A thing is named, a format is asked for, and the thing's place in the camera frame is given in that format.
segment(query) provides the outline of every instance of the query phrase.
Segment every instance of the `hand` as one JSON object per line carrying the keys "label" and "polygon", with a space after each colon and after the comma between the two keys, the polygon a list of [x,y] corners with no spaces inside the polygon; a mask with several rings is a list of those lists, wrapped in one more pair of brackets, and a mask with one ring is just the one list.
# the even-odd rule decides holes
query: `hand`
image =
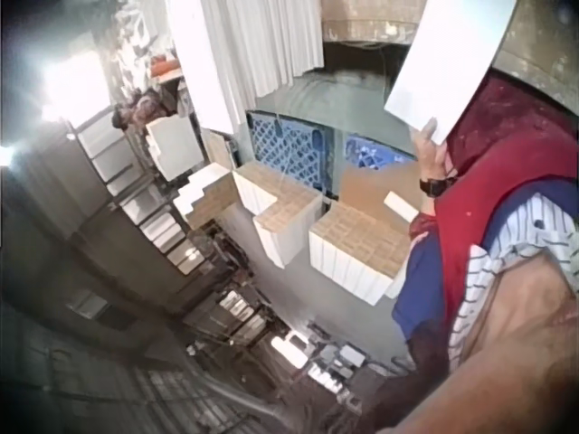
{"label": "hand", "polygon": [[420,166],[420,177],[423,181],[446,178],[444,165],[447,160],[446,142],[437,146],[431,141],[432,134],[436,131],[436,125],[436,119],[432,118],[422,131],[416,131],[413,128],[410,130],[410,137],[414,142],[416,157]]}

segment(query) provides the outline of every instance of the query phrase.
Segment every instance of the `worker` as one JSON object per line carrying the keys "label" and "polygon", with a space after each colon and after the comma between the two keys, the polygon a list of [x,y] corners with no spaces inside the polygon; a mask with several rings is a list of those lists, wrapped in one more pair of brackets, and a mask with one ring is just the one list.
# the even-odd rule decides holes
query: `worker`
{"label": "worker", "polygon": [[413,134],[424,201],[393,319],[416,370],[357,432],[553,432],[578,390],[576,123],[519,86],[492,72],[447,144],[435,120]]}
{"label": "worker", "polygon": [[126,131],[130,125],[133,125],[137,131],[143,132],[149,122],[171,114],[173,113],[163,105],[155,90],[149,89],[145,93],[138,90],[130,103],[115,106],[112,126]]}

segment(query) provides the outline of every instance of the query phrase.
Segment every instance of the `blue shirt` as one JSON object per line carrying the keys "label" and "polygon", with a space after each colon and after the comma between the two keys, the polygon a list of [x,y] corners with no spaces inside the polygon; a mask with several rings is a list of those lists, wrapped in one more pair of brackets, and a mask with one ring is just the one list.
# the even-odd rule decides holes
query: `blue shirt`
{"label": "blue shirt", "polygon": [[[534,181],[519,187],[498,206],[490,218],[480,247],[489,250],[508,216],[536,193],[544,195],[572,217],[579,215],[576,185],[562,179]],[[402,328],[406,340],[422,322],[444,320],[442,254],[438,232],[429,233],[414,246],[408,259],[406,281],[394,305],[392,318]]]}

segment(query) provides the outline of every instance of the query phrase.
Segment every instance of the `white board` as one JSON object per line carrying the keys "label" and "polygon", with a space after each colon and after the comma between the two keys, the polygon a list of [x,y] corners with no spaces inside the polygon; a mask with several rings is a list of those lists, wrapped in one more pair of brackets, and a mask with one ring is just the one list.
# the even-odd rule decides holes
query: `white board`
{"label": "white board", "polygon": [[411,127],[430,118],[441,144],[492,62],[516,0],[428,0],[385,109]]}

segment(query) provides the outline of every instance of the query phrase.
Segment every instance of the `concrete floor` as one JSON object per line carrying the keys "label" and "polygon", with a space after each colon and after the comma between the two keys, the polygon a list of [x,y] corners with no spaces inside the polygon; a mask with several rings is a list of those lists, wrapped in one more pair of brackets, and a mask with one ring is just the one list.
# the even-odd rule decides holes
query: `concrete floor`
{"label": "concrete floor", "polygon": [[305,333],[308,321],[315,321],[383,363],[406,354],[402,332],[391,317],[393,300],[384,297],[374,307],[359,300],[313,269],[308,249],[279,269],[265,255],[247,210],[237,203],[221,217],[223,228],[249,256],[258,288],[287,324]]}

